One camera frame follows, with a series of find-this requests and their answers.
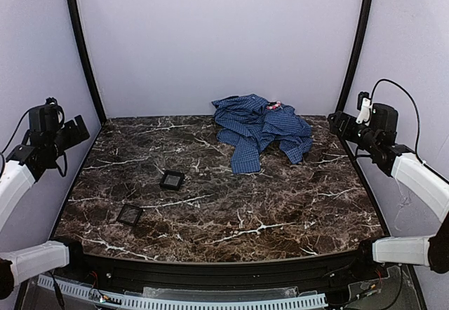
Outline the pink pompom brooch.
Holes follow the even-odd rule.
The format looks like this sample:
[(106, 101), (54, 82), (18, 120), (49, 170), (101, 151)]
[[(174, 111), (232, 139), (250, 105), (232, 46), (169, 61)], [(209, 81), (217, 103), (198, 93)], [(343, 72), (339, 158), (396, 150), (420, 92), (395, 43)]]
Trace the pink pompom brooch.
[(282, 103), (280, 101), (270, 102), (267, 106), (267, 110), (277, 110), (282, 108)]

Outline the blue checked shirt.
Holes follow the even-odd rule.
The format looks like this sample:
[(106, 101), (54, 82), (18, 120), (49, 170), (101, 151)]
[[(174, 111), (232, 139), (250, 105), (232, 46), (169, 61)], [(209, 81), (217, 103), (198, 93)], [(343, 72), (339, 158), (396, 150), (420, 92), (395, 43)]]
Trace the blue checked shirt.
[(311, 126), (295, 108), (282, 103), (281, 109), (267, 110), (269, 103), (255, 94), (212, 101), (213, 118), (221, 126), (217, 140), (234, 147), (230, 161), (234, 174), (260, 172), (260, 154), (273, 142), (293, 164), (311, 149)]

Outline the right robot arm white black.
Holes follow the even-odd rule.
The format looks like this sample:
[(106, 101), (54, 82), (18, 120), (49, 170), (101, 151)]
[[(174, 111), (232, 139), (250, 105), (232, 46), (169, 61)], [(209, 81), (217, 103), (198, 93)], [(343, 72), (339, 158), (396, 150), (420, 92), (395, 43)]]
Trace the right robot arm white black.
[(387, 176), (406, 186), (437, 216), (441, 225), (432, 236), (369, 238), (359, 243), (351, 266), (354, 275), (378, 264), (412, 264), (448, 272), (448, 181), (421, 162), (404, 144), (396, 143), (398, 112), (374, 103), (367, 92), (358, 96), (358, 116), (337, 111), (328, 116), (330, 132), (353, 142)]

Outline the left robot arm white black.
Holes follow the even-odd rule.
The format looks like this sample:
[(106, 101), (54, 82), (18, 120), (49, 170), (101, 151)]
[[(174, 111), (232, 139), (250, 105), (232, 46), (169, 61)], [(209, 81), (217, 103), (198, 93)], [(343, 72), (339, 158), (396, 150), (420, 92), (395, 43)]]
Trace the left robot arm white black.
[[(9, 155), (1, 155), (1, 225), (6, 225), (16, 205), (42, 175), (56, 169), (61, 177), (68, 166), (57, 160), (66, 151), (89, 139), (82, 116), (67, 121), (54, 97), (25, 112), (29, 128)], [(84, 263), (83, 246), (57, 238), (32, 247), (1, 254), (1, 298), (6, 299), (22, 282), (61, 267), (73, 269)]]

